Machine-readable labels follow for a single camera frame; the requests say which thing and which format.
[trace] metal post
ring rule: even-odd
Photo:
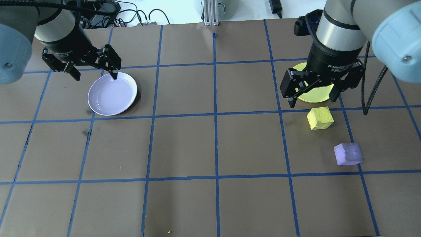
[[[203,0],[203,20],[205,26],[217,26],[218,20],[218,0]]]

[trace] power adapter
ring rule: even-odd
[[[282,4],[280,0],[269,0],[270,9],[272,14],[277,14],[279,18],[282,18]]]

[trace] yellow plate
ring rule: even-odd
[[[306,67],[306,65],[307,65],[307,63],[303,62],[303,63],[300,63],[300,64],[296,65],[293,68],[296,69],[297,71],[302,71]],[[311,89],[311,91],[300,95],[298,98],[300,100],[302,100],[304,102],[308,102],[308,103],[323,102],[323,101],[326,101],[326,100],[329,99],[329,93],[332,90],[332,88],[333,88],[333,85],[313,88],[313,89]]]

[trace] blue tape line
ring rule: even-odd
[[[202,66],[202,65],[213,65],[213,62],[165,64],[165,65],[160,65],[160,67],[183,67],[183,66]]]
[[[17,181],[16,184],[57,184],[57,183],[78,183],[78,180],[36,180],[36,181]]]
[[[370,211],[371,220],[373,221],[373,225],[374,225],[374,231],[376,232],[376,236],[380,236],[380,232],[378,230],[378,226],[377,226],[377,222],[376,222],[376,217],[374,216],[373,207],[372,207],[371,201],[370,201],[370,195],[368,195],[367,184],[365,183],[364,173],[362,172],[361,164],[358,164],[358,170],[360,171],[362,187],[364,188],[364,193],[365,193],[365,197],[367,199],[368,209]]]
[[[363,171],[364,175],[382,174],[411,174],[421,173],[421,170],[374,170]],[[292,174],[259,174],[259,175],[218,175],[218,179],[240,179],[240,178],[284,178],[284,177],[311,177],[311,176],[341,176],[360,175],[360,172],[322,172],[322,173],[292,173]],[[183,176],[183,177],[161,177],[149,178],[149,181],[171,181],[171,180],[208,180],[216,179],[216,176]],[[17,181],[19,184],[53,184],[53,183],[118,183],[118,182],[143,182],[146,178],[123,178],[123,179],[90,179],[90,180],[36,180]],[[0,182],[0,185],[11,185],[12,182]]]
[[[50,76],[51,76],[51,71],[48,72],[48,76],[47,76],[47,79],[45,81],[43,91],[41,93],[40,101],[38,102],[38,106],[37,106],[37,109],[35,111],[34,119],[32,120],[31,128],[29,129],[28,137],[27,137],[27,140],[25,142],[25,145],[24,145],[24,149],[22,151],[21,158],[19,159],[18,168],[16,170],[15,177],[13,179],[12,186],[10,187],[9,195],[7,197],[6,204],[4,206],[3,213],[2,213],[1,218],[0,218],[0,228],[3,225],[4,217],[6,215],[7,208],[9,207],[9,203],[10,203],[10,199],[12,197],[12,193],[13,193],[13,190],[15,189],[16,181],[18,179],[19,172],[20,172],[20,170],[22,168],[22,162],[24,160],[25,153],[26,153],[26,150],[28,148],[29,139],[31,138],[31,134],[32,134],[32,131],[34,129],[35,120],[37,119],[38,112],[40,111],[40,108],[41,108],[41,103],[42,103],[42,101],[44,99],[44,95],[45,95],[45,91],[47,89],[48,82],[50,81]]]
[[[415,121],[415,118],[414,118],[414,116],[412,114],[412,111],[411,111],[410,107],[408,106],[408,102],[405,99],[405,95],[403,94],[402,89],[400,88],[399,83],[398,83],[396,77],[394,75],[392,75],[392,76],[393,76],[393,80],[395,81],[396,87],[399,90],[400,96],[402,97],[402,100],[405,103],[405,107],[408,109],[409,116],[411,117],[412,123],[413,123],[413,125],[415,127],[415,130],[416,130],[417,134],[418,134],[418,138],[421,141],[421,133],[420,133],[420,130],[419,130],[418,125],[417,125],[417,122]]]
[[[176,118],[176,117],[194,117],[194,116],[214,116],[214,113],[186,113],[173,115],[155,115],[155,118]]]
[[[157,66],[156,66],[156,65],[128,66],[128,67],[121,67],[121,69],[131,69],[131,68],[150,68],[150,67],[157,67]]]
[[[74,220],[74,217],[75,217],[77,200],[79,198],[80,182],[82,180],[83,170],[85,168],[86,156],[88,154],[89,141],[91,140],[91,135],[92,135],[92,129],[93,129],[93,123],[94,123],[94,121],[95,121],[95,112],[92,113],[91,125],[89,127],[88,137],[86,138],[85,150],[83,152],[83,158],[82,158],[82,164],[81,164],[80,172],[79,172],[79,180],[78,180],[78,183],[77,183],[75,200],[73,202],[72,214],[70,216],[70,222],[69,222],[69,228],[67,229],[67,237],[70,237],[70,234],[72,232],[72,226],[73,226],[73,220]]]
[[[80,183],[124,183],[124,182],[143,182],[146,178],[120,178],[120,179],[88,179],[81,180]]]
[[[360,172],[296,173],[292,177],[359,175]]]
[[[35,74],[35,73],[49,73],[50,71],[34,71],[34,72],[24,72],[24,74]]]
[[[282,178],[289,177],[289,174],[262,174],[262,175],[220,175],[220,179],[232,178]]]
[[[365,175],[382,175],[382,174],[408,174],[421,173],[421,170],[380,170],[380,171],[363,171]]]
[[[267,30],[266,20],[263,20],[263,23],[264,23],[264,28],[265,28],[265,32],[266,32],[267,44],[268,44],[268,47],[269,47],[269,54],[270,54],[270,60],[271,60],[271,66],[272,66],[273,84],[274,84],[274,88],[275,88],[276,103],[278,105],[278,111],[279,111],[279,122],[280,122],[280,126],[281,126],[282,142],[283,142],[284,152],[285,152],[285,162],[286,162],[287,172],[288,172],[288,182],[289,182],[290,193],[291,193],[291,204],[292,204],[292,210],[293,210],[294,221],[295,221],[295,230],[296,230],[297,236],[300,237],[300,228],[299,228],[299,225],[298,225],[297,208],[296,208],[296,204],[295,204],[295,195],[294,195],[294,188],[293,188],[293,183],[292,183],[291,168],[290,168],[290,164],[289,164],[287,142],[286,142],[286,138],[285,138],[284,122],[283,122],[283,118],[282,118],[281,104],[279,102],[278,85],[276,83],[276,73],[275,73],[275,66],[274,66],[274,60],[273,60],[273,54],[272,54],[272,46],[270,44],[270,37],[269,37],[269,32]]]
[[[71,123],[71,122],[87,122],[91,121],[91,118],[82,119],[57,119],[57,120],[35,120],[35,123]]]
[[[150,119],[152,116],[126,116],[126,117],[102,117],[95,118],[97,120],[118,120],[118,119]]]
[[[349,124],[348,116],[346,115],[346,110],[345,110],[345,107],[344,107],[344,102],[342,101],[342,96],[339,96],[339,102],[341,103],[342,112],[343,112],[344,117],[345,117],[345,123],[346,123],[346,127],[348,129],[349,138],[350,138],[351,142],[353,143],[354,142],[354,136],[352,135],[351,126]],[[370,215],[371,215],[371,220],[373,222],[374,231],[376,232],[376,236],[380,236],[380,232],[378,230],[378,226],[377,226],[377,222],[376,222],[376,217],[374,215],[373,207],[371,205],[370,195],[368,194],[368,189],[367,189],[367,185],[365,183],[364,173],[362,171],[361,164],[358,164],[358,171],[360,173],[361,183],[362,183],[362,187],[364,188],[365,198],[367,200],[367,206],[368,206],[368,209],[370,211]]]
[[[217,103],[217,83],[216,83],[216,37],[218,34],[212,34],[213,45],[213,111],[215,128],[215,194],[216,194],[216,236],[221,236],[221,222],[219,215],[219,162],[218,162],[218,103]]]
[[[147,207],[147,201],[148,201],[149,176],[150,176],[150,171],[151,171],[151,159],[152,159],[152,142],[154,138],[155,114],[156,114],[156,108],[157,108],[157,94],[158,94],[158,78],[159,78],[159,68],[160,68],[160,61],[161,61],[162,32],[163,32],[163,26],[161,25],[160,35],[159,35],[159,45],[158,45],[157,72],[156,72],[156,78],[155,78],[154,107],[153,107],[153,112],[152,112],[151,135],[149,138],[148,165],[147,165],[147,170],[146,170],[145,193],[144,193],[144,199],[143,199],[142,223],[141,223],[141,230],[140,230],[141,237],[144,236],[144,232],[145,232],[146,207]]]
[[[421,108],[421,105],[410,105],[410,108]],[[377,106],[370,107],[372,110],[376,109],[401,109],[406,108],[404,105],[399,106]],[[330,108],[330,111],[342,111],[342,108]],[[351,107],[345,108],[345,110],[362,110],[361,107]],[[286,109],[282,110],[282,113],[299,113],[299,112],[309,112],[310,109]],[[219,112],[217,115],[236,115],[236,114],[262,114],[262,113],[278,113],[277,110],[263,110],[263,111],[239,111],[239,112]],[[168,114],[168,115],[156,115],[155,118],[174,118],[174,117],[194,117],[194,116],[214,116],[214,113],[186,113],[186,114]],[[123,116],[123,117],[101,117],[95,118],[97,120],[117,120],[117,119],[150,119],[150,116]],[[67,123],[67,122],[84,122],[90,121],[90,118],[80,118],[80,119],[52,119],[52,120],[35,120],[35,123]],[[0,121],[0,124],[28,124],[32,123],[31,120],[28,121]]]
[[[307,58],[297,58],[297,59],[272,59],[272,62],[283,62],[283,61],[307,61]]]
[[[0,121],[0,124],[30,124],[32,123],[31,120],[27,121]]]
[[[261,113],[278,113],[277,110],[265,110],[265,111],[243,111],[243,112],[219,112],[217,115],[234,115],[234,114],[261,114]]]
[[[216,176],[186,176],[186,177],[149,178],[149,181],[197,180],[197,179],[215,179],[215,178]]]
[[[108,44],[111,43],[111,34],[108,39]],[[231,62],[216,62],[216,64],[241,64],[241,63],[255,63],[255,62],[283,62],[283,61],[306,61],[307,58],[294,58],[294,59],[273,59],[273,60],[249,60],[249,61],[231,61]],[[183,66],[198,66],[198,65],[213,65],[213,62],[203,62],[203,63],[183,63],[183,64],[165,64],[160,65],[160,67],[183,67]],[[142,66],[127,66],[121,67],[121,69],[130,69],[130,68],[148,68],[148,67],[157,67],[156,65],[142,65]],[[95,71],[101,70],[97,68],[84,68],[78,69],[79,71]],[[34,74],[34,73],[48,73],[50,71],[33,71],[33,72],[24,72],[24,74]]]
[[[232,61],[232,62],[216,62],[215,64],[242,64],[242,63],[258,63],[258,62],[270,62],[270,60],[249,60],[249,61]]]

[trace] white wall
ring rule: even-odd
[[[201,0],[125,0],[137,5],[139,10],[143,10],[146,15],[154,8],[163,10],[170,20],[171,24],[198,23],[201,13],[199,13]],[[242,21],[242,20],[260,20],[278,18],[270,10],[269,0],[220,0],[227,5],[227,13],[233,13],[224,21]],[[323,9],[326,0],[281,0],[282,17],[296,18],[304,16],[314,9]],[[122,10],[135,9],[133,5],[120,3]],[[124,21],[129,21],[134,12],[123,12],[118,17]],[[151,20],[158,24],[168,24],[164,15],[159,11],[151,14]],[[139,23],[135,19],[129,26],[135,26]]]

